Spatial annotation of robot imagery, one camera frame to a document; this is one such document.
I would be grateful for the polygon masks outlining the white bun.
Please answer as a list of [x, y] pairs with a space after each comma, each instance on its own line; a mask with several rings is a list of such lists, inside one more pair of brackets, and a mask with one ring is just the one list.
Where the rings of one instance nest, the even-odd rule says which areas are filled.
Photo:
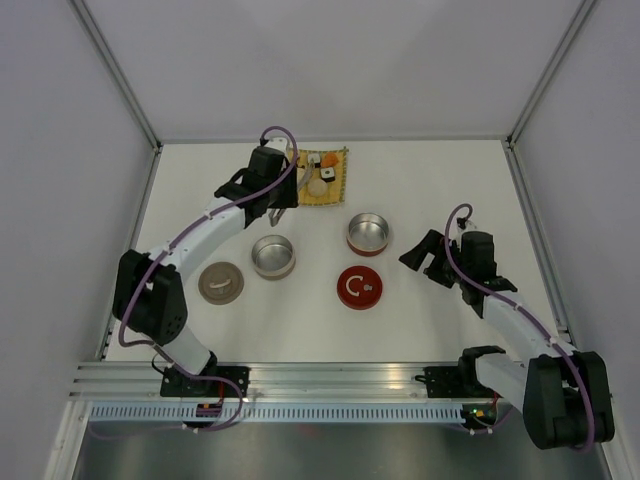
[[328, 185], [322, 179], [312, 179], [307, 185], [307, 192], [313, 198], [320, 198], [327, 194]]

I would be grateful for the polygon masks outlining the beige lunch box lid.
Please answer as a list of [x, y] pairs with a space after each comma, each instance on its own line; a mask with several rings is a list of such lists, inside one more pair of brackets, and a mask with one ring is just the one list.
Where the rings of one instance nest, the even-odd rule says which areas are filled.
[[227, 305], [235, 301], [244, 288], [240, 269], [230, 262], [216, 262], [207, 266], [199, 276], [198, 291], [212, 305]]

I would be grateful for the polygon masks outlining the right aluminium frame post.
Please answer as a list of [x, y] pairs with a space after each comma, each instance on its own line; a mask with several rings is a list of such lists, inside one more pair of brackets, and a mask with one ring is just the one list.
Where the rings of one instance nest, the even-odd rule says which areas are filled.
[[523, 135], [546, 92], [551, 87], [556, 74], [560, 70], [567, 55], [576, 43], [583, 28], [598, 5], [598, 0], [582, 0], [579, 2], [576, 11], [572, 15], [559, 42], [554, 48], [550, 59], [547, 61], [541, 75], [534, 85], [533, 90], [528, 96], [524, 107], [518, 115], [509, 134], [505, 138], [505, 144], [509, 149], [513, 149], [517, 141]]

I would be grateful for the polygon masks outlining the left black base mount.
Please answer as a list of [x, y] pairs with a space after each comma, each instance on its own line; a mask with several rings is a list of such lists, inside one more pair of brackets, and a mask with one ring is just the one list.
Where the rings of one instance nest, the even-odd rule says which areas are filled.
[[215, 372], [205, 372], [204, 376], [216, 376], [225, 379], [225, 382], [197, 380], [183, 375], [175, 367], [165, 368], [160, 396], [165, 398], [222, 397], [223, 399], [245, 397], [250, 383], [250, 368], [218, 365]]

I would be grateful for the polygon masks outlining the yellow bamboo mat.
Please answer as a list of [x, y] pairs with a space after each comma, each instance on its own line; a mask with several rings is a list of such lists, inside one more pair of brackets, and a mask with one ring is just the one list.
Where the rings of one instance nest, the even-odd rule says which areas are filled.
[[300, 150], [297, 159], [298, 203], [328, 207], [345, 201], [349, 149]]

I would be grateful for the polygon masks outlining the beige lunch box container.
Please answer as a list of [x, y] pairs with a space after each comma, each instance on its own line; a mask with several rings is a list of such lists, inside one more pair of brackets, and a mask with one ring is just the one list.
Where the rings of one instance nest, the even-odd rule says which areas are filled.
[[251, 261], [256, 273], [266, 280], [280, 280], [295, 267], [293, 244], [282, 235], [267, 235], [257, 240], [251, 249]]

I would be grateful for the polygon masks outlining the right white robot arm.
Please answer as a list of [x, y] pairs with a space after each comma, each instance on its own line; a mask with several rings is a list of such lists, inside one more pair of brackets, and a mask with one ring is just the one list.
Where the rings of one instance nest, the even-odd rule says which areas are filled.
[[614, 438], [607, 370], [595, 352], [581, 352], [554, 337], [527, 310], [522, 295], [499, 275], [491, 234], [465, 227], [454, 240], [429, 230], [400, 262], [445, 288], [459, 287], [463, 301], [513, 348], [463, 350], [456, 381], [469, 396], [491, 390], [522, 415], [542, 450], [589, 447]]

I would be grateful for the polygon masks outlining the orange carrot piece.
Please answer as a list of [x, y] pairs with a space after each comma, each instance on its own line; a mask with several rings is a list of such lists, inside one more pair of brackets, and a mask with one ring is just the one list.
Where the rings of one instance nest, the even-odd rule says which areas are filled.
[[335, 152], [327, 152], [321, 160], [321, 167], [323, 169], [334, 168], [339, 163], [340, 157]]

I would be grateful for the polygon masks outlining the aluminium frame post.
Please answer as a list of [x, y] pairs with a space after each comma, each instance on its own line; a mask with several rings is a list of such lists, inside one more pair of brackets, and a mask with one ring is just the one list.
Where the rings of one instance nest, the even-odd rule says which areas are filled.
[[576, 43], [583, 28], [598, 5], [598, 0], [582, 0], [579, 2], [576, 11], [572, 15], [559, 42], [554, 48], [550, 59], [547, 61], [541, 75], [534, 85], [533, 90], [528, 96], [524, 107], [518, 115], [509, 134], [505, 138], [505, 144], [509, 149], [513, 149], [517, 141], [523, 135], [546, 92], [551, 87], [556, 74], [560, 70], [567, 55]]
[[158, 153], [162, 142], [156, 134], [148, 116], [139, 102], [134, 90], [117, 60], [109, 42], [98, 24], [90, 6], [84, 0], [70, 0], [68, 4], [76, 16], [81, 28], [87, 35], [99, 60], [106, 69], [112, 83], [116, 87], [125, 107], [134, 123], [150, 145], [154, 153]]

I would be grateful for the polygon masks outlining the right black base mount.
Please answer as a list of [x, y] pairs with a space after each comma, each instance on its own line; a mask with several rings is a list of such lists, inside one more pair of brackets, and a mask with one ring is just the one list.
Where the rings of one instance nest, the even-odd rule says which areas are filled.
[[413, 380], [425, 387], [429, 399], [471, 398], [456, 366], [424, 367], [421, 373], [413, 376]]

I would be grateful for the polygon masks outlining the red lunch box lid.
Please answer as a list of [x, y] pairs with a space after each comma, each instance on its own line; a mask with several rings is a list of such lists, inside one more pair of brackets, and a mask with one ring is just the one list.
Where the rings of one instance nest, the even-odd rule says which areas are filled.
[[338, 277], [336, 292], [339, 300], [353, 310], [368, 310], [376, 306], [383, 293], [380, 275], [372, 268], [355, 265]]

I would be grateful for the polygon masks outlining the sushi roll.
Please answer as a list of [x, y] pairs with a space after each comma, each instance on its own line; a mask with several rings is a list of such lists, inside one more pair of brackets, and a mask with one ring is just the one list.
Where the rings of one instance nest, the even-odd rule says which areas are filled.
[[322, 168], [320, 178], [327, 183], [334, 182], [336, 180], [335, 169], [333, 167]]
[[308, 163], [312, 164], [314, 168], [321, 167], [321, 156], [318, 153], [311, 153], [308, 155]]

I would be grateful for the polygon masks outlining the red lunch box container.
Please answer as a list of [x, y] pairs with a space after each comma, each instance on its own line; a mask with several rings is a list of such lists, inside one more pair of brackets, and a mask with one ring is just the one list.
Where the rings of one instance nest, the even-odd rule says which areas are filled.
[[390, 226], [381, 215], [372, 212], [359, 213], [348, 223], [347, 245], [357, 255], [377, 256], [387, 248], [389, 240]]

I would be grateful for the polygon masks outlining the left aluminium frame post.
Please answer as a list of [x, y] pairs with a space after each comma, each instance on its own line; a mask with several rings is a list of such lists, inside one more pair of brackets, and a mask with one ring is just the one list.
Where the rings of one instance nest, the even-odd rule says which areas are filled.
[[81, 28], [87, 35], [99, 60], [106, 69], [112, 83], [116, 87], [125, 107], [134, 123], [150, 145], [154, 153], [158, 153], [162, 142], [156, 134], [148, 116], [139, 102], [134, 90], [117, 60], [109, 42], [98, 24], [90, 6], [84, 0], [70, 0], [68, 4], [76, 16]]

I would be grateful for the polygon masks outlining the metal tongs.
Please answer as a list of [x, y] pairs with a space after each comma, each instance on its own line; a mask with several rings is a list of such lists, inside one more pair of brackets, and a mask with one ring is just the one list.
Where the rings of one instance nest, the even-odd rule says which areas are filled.
[[[297, 168], [297, 191], [300, 192], [310, 181], [315, 170], [315, 164], [311, 160], [307, 160], [303, 167]], [[286, 213], [286, 208], [271, 209], [268, 214], [269, 224], [271, 227], [278, 225], [282, 216]]]

